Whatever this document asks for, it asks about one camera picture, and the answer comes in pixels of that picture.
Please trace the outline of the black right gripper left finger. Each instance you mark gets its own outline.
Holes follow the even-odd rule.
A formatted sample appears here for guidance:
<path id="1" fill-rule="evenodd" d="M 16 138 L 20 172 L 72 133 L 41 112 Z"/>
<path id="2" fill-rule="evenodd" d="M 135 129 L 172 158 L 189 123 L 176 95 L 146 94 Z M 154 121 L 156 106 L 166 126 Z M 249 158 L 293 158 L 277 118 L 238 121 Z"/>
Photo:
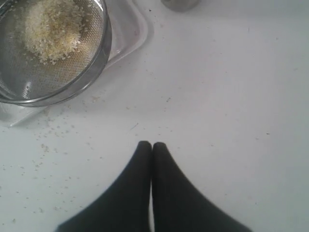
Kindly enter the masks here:
<path id="1" fill-rule="evenodd" d="M 148 232 L 152 145 L 140 141 L 113 184 L 59 232 Z"/>

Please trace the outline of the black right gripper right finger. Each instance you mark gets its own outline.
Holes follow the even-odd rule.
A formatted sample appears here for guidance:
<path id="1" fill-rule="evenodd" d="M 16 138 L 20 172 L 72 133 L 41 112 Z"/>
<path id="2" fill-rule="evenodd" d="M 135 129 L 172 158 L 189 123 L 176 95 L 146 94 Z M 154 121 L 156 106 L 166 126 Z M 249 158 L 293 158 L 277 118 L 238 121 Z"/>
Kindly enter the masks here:
<path id="1" fill-rule="evenodd" d="M 166 144 L 153 146 L 152 197 L 157 232 L 248 232 L 187 179 Z"/>

